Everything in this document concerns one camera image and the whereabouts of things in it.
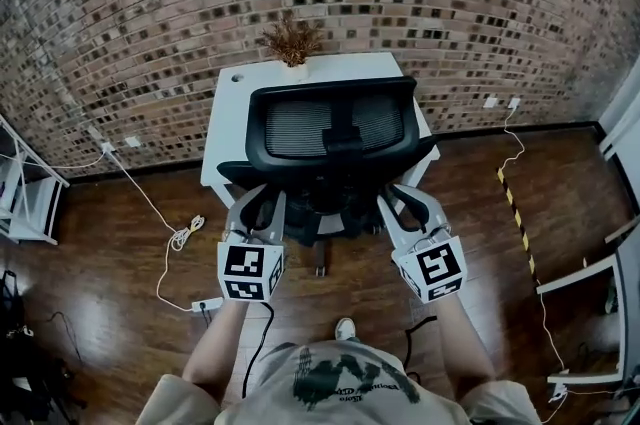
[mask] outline white shoe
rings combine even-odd
[[[356,324],[350,318],[341,318],[336,325],[336,340],[355,338]]]

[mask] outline metal rack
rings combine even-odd
[[[0,233],[16,243],[43,240],[57,245],[51,233],[60,191],[69,182],[42,160],[2,115],[0,154],[4,155],[0,156]]]

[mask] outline black office chair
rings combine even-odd
[[[271,184],[271,203],[284,190],[285,234],[302,245],[376,233],[381,189],[435,145],[419,137],[415,87],[412,78],[392,77],[255,91],[248,162],[225,162],[218,171],[247,190]]]

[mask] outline person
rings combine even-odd
[[[445,370],[459,403],[423,389],[405,375],[395,356],[360,343],[353,321],[345,318],[336,327],[335,341],[285,344],[266,354],[257,387],[221,410],[248,307],[226,301],[182,377],[160,379],[137,423],[540,424],[524,386],[496,380],[458,296],[434,305]]]

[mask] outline beige t-shirt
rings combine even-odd
[[[497,381],[460,404],[414,383],[395,356],[367,345],[326,341],[267,354],[258,386],[221,411],[197,386],[162,377],[138,425],[499,425],[540,424],[524,386]]]

